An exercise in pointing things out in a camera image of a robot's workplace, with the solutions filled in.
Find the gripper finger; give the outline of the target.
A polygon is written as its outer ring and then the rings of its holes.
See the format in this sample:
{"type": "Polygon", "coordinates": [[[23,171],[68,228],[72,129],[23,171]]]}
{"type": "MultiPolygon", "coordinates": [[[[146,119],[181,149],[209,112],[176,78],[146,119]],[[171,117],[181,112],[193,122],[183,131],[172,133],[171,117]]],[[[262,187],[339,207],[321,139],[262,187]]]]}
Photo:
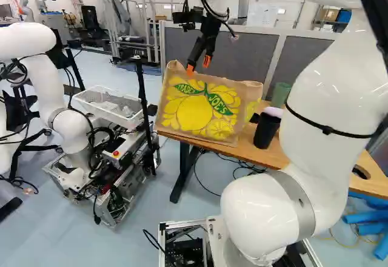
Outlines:
{"type": "Polygon", "coordinates": [[[195,45],[193,46],[192,51],[189,54],[189,57],[187,58],[187,66],[186,66],[186,72],[188,76],[192,76],[197,61],[199,60],[199,57],[201,56],[205,46],[205,38],[203,36],[197,37],[195,45]]]}
{"type": "Polygon", "coordinates": [[[202,64],[203,68],[209,67],[213,58],[213,53],[215,51],[215,44],[216,44],[216,38],[207,38],[206,45],[205,45],[206,53],[204,55],[204,61],[202,64]]]}

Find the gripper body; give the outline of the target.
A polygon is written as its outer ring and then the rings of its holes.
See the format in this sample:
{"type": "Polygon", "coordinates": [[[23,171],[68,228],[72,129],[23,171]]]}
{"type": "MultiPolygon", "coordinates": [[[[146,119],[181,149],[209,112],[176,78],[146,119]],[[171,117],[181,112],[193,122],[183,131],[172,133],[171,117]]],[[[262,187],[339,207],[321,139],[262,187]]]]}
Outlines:
{"type": "Polygon", "coordinates": [[[220,27],[221,27],[221,21],[218,18],[212,15],[203,16],[201,20],[201,28],[200,28],[200,31],[202,33],[202,38],[206,41],[211,39],[216,39],[220,30],[220,27]]]}

